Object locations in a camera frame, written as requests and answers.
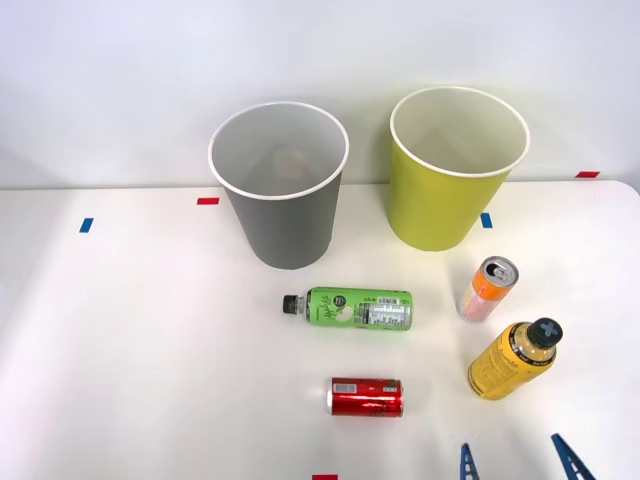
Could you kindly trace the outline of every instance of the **yellow-green bin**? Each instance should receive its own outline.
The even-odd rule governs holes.
[[[529,128],[503,100],[467,87],[418,90],[391,114],[389,223],[420,250],[455,247],[529,149]]]

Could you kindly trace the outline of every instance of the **white table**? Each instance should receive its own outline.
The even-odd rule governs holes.
[[[389,228],[386,192],[343,186],[329,250],[297,271],[253,256],[221,189],[0,192],[0,478],[457,480],[468,441],[483,479],[563,479],[555,432],[599,479],[637,474],[638,195],[509,183],[493,229],[425,253]],[[454,296],[492,254],[521,280],[466,324]],[[414,326],[281,313],[283,295],[320,285],[409,290]],[[553,368],[476,397],[468,363],[541,316],[565,332]],[[404,417],[331,417],[331,376],[401,379]]]

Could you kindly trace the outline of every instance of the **yellow plastic bottle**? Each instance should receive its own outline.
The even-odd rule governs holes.
[[[562,328],[550,318],[514,323],[469,365],[469,385],[487,400],[506,397],[551,368],[561,338]]]

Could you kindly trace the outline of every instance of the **orange can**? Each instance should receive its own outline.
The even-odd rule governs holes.
[[[507,296],[519,277],[513,262],[504,257],[487,258],[458,301],[458,313],[469,322],[483,322]]]

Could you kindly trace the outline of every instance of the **black bottle cap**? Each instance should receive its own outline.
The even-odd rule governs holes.
[[[284,313],[298,313],[298,296],[285,295],[282,301],[282,311]]]
[[[529,341],[540,348],[551,348],[562,339],[562,327],[550,318],[541,318],[527,328]]]

